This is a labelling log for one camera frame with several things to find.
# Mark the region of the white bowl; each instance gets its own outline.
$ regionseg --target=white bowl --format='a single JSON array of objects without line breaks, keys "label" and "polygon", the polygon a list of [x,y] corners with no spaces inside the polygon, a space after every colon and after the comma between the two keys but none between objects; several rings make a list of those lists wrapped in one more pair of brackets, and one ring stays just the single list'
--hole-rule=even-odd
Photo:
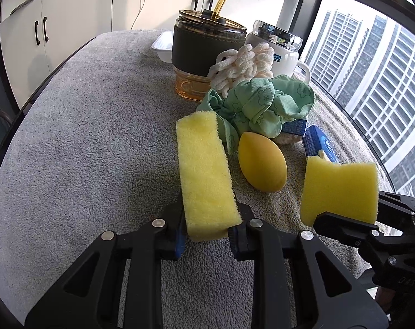
[{"label": "white bowl", "polygon": [[159,38],[156,39],[156,41],[151,46],[151,49],[156,51],[162,62],[171,63],[173,38],[174,31],[162,32]]}]

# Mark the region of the yellow sponge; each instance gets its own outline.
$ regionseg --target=yellow sponge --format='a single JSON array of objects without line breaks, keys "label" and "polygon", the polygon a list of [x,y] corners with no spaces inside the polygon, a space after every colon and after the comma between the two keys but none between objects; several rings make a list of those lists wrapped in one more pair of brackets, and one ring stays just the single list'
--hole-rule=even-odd
[{"label": "yellow sponge", "polygon": [[227,237],[241,224],[229,165],[213,111],[198,111],[177,121],[178,165],[186,227],[193,241]]},{"label": "yellow sponge", "polygon": [[309,157],[300,219],[313,226],[317,215],[329,211],[370,224],[378,213],[378,171],[374,163],[337,164]]}]

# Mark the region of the white mug handle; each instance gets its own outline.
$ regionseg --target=white mug handle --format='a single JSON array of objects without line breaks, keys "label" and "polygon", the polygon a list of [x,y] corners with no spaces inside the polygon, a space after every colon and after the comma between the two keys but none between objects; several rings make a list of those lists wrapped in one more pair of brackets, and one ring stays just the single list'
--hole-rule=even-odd
[{"label": "white mug handle", "polygon": [[299,68],[302,68],[305,71],[305,83],[309,84],[311,80],[311,73],[310,73],[309,66],[306,65],[304,62],[301,62],[300,60],[297,61],[297,66]]}]

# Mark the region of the white crocheted scrunchie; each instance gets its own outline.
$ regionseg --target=white crocheted scrunchie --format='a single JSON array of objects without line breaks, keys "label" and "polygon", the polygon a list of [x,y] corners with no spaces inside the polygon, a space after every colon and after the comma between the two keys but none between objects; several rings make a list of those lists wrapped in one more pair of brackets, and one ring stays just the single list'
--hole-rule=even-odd
[{"label": "white crocheted scrunchie", "polygon": [[211,88],[225,98],[231,88],[244,80],[273,78],[271,69],[274,53],[275,50],[268,43],[259,43],[255,48],[246,44],[239,51],[229,49],[221,52],[207,75],[211,80]]}]

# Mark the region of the table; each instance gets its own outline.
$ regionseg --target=table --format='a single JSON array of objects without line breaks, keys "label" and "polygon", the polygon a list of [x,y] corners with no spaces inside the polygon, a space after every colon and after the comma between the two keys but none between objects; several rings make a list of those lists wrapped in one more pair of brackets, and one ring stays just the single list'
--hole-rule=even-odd
[{"label": "table", "polygon": [[[0,297],[21,321],[52,283],[103,231],[130,232],[159,215],[180,191],[175,122],[197,103],[174,93],[174,72],[149,49],[161,31],[98,36],[42,92],[18,129],[0,170]],[[332,140],[341,163],[375,159],[315,85],[309,120]],[[285,188],[260,193],[229,156],[240,202],[280,230],[299,232],[305,152],[281,146]],[[391,191],[379,168],[379,187]],[[359,276],[355,249],[324,238]],[[251,261],[236,262],[227,239],[188,243],[162,262],[165,328],[248,328]]]}]

